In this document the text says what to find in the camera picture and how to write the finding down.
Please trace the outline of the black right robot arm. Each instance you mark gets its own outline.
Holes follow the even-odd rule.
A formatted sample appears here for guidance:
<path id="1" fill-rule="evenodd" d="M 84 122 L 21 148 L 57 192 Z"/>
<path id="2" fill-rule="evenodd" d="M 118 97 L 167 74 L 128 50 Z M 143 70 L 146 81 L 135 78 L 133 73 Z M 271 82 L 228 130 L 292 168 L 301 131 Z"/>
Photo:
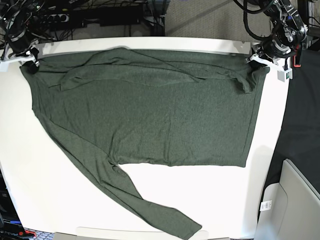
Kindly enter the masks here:
<path id="1" fill-rule="evenodd" d="M 41 9 L 43 0 L 2 0 L 0 2 L 0 29 L 4 31 L 0 70 L 9 64 L 26 65 L 31 74 L 39 70 L 37 37 L 27 29 L 27 21 Z"/>

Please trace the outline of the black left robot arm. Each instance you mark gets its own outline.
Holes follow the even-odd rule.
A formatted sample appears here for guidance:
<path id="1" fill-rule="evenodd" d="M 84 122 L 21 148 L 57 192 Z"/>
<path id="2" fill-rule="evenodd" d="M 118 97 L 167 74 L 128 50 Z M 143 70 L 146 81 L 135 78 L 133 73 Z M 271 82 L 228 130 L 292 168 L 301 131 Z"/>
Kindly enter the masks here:
<path id="1" fill-rule="evenodd" d="M 288 59 L 295 58 L 302 42 L 307 37 L 308 27 L 298 10 L 289 0 L 244 0 L 234 3 L 243 11 L 243 23 L 246 32 L 259 41 L 251 47 L 251 56 L 247 63 L 257 62 L 277 71 L 281 81 L 293 78 L 293 70 Z M 249 27 L 248 15 L 263 13 L 270 18 L 272 29 L 269 36 L 258 36 Z"/>

